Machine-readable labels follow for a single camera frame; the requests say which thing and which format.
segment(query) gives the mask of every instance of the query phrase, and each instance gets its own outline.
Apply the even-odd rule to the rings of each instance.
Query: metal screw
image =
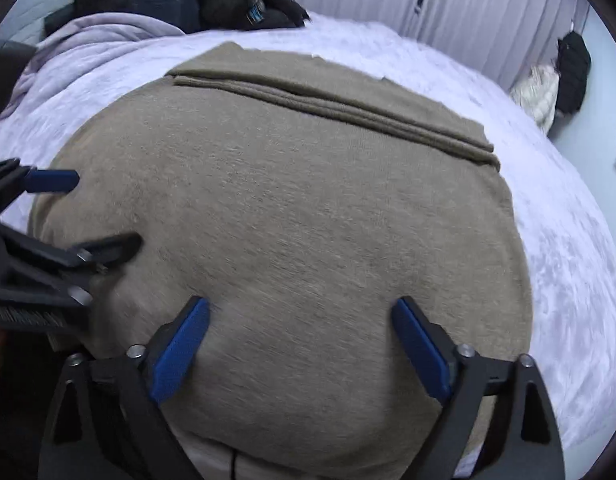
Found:
[[[132,345],[130,348],[128,348],[125,352],[125,354],[130,358],[130,359],[136,359],[139,357],[143,357],[143,354],[145,354],[146,352],[146,348],[143,345]]]
[[[457,345],[457,352],[459,355],[463,355],[464,357],[474,357],[474,348],[470,345],[466,345],[466,343],[461,343]]]
[[[70,357],[66,359],[68,366],[76,366],[80,365],[86,358],[83,354],[72,354]]]
[[[84,262],[89,262],[92,259],[92,253],[85,249],[79,249],[76,252],[76,256],[80,257]]]
[[[519,356],[519,362],[521,363],[521,366],[525,368],[532,368],[534,366],[534,359],[528,354],[521,354]]]
[[[68,294],[70,298],[83,306],[88,306],[92,303],[92,296],[90,296],[87,290],[83,290],[79,286],[71,286],[68,289]]]

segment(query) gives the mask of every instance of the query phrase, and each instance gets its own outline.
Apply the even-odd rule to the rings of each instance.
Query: white wall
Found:
[[[590,188],[616,245],[616,44],[592,9],[582,36],[592,58],[586,97],[571,120],[555,123],[550,139]],[[603,430],[566,453],[568,479],[587,472],[615,429],[616,399],[608,399]]]

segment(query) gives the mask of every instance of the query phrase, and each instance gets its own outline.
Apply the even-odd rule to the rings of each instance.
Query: brown fabric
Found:
[[[175,427],[311,474],[396,479],[438,405],[393,335],[393,302],[412,295],[487,356],[530,343],[498,164],[478,124],[392,82],[226,44],[85,124],[54,161],[81,183],[38,200],[30,226],[60,246],[145,238],[93,291],[95,355],[210,298],[195,365],[163,406]]]

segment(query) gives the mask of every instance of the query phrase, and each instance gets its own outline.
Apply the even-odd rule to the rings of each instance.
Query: white bedspread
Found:
[[[305,29],[184,36],[131,14],[80,18],[40,44],[0,120],[0,159],[45,167],[115,99],[224,41],[285,50],[393,81],[485,128],[512,191],[533,286],[531,354],[556,409],[565,449],[598,430],[616,397],[616,249],[577,171],[493,82],[376,23],[313,15]],[[32,198],[3,220],[24,230]],[[463,461],[463,468],[471,460]]]

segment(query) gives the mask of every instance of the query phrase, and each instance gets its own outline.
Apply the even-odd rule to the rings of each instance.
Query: curtain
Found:
[[[308,10],[379,21],[509,89],[557,55],[557,39],[580,32],[586,0],[297,0]]]

